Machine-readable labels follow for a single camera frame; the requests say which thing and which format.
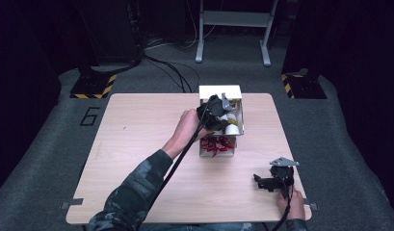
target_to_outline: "open box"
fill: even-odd
[[[199,141],[201,157],[233,156],[237,146],[236,138],[244,135],[242,93],[239,85],[199,86],[200,105],[206,103],[209,97],[215,94],[223,99],[223,93],[234,110],[218,119],[226,119],[230,125]]]

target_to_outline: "table top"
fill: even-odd
[[[276,192],[258,189],[253,174],[272,178],[270,161],[293,160],[273,98],[243,93],[245,134],[233,157],[199,157],[195,143],[160,193],[145,222],[278,221]],[[110,192],[171,137],[184,110],[199,106],[197,93],[113,94],[94,139],[66,221],[86,224]],[[295,187],[302,181],[295,167]],[[306,219],[311,210],[304,205]]]

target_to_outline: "camouflage sleeve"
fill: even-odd
[[[163,150],[141,162],[109,195],[103,211],[90,220],[89,230],[137,230],[171,165]]]
[[[308,231],[307,223],[303,219],[286,220],[287,231]]]

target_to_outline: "yellow and black hazard tape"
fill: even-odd
[[[293,77],[302,77],[302,75],[291,75]],[[289,81],[287,79],[287,75],[282,74],[281,80],[283,81],[284,89],[286,90],[287,96],[289,98],[295,98],[295,95],[292,92],[292,88],[290,87]]]
[[[104,89],[101,94],[71,94],[70,98],[105,98],[109,94],[112,89],[113,83],[115,82],[117,76],[113,75],[110,77],[109,82],[107,83],[107,87]]]

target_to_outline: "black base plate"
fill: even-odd
[[[93,71],[89,75],[81,74],[71,89],[71,94],[102,94],[113,74]]]
[[[293,75],[286,75],[286,77],[294,98],[327,99],[322,86],[317,80],[309,81],[305,77]]]

